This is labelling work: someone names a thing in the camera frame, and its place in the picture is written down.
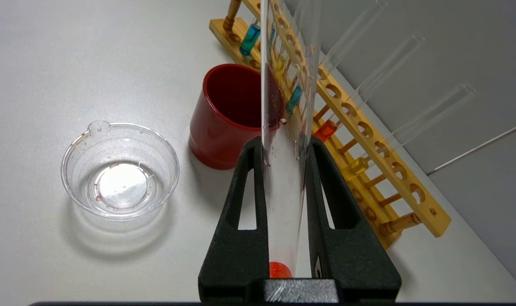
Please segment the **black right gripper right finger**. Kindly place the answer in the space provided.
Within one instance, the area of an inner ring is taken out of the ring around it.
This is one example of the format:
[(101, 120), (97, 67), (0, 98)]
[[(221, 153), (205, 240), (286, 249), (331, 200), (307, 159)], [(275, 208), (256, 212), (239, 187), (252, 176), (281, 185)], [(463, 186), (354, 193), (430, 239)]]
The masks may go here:
[(316, 137), (310, 141), (306, 201), (312, 277), (334, 280), (343, 302), (395, 302), (401, 276)]

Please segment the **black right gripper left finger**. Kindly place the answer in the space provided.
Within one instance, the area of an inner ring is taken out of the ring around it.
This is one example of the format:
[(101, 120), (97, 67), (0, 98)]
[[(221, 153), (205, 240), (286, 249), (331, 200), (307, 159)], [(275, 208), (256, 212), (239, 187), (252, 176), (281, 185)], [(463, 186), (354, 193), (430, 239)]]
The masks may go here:
[[(239, 229), (247, 176), (254, 173), (256, 229)], [(198, 275), (202, 302), (248, 302), (254, 283), (269, 277), (269, 233), (260, 137), (240, 151), (222, 213)]]

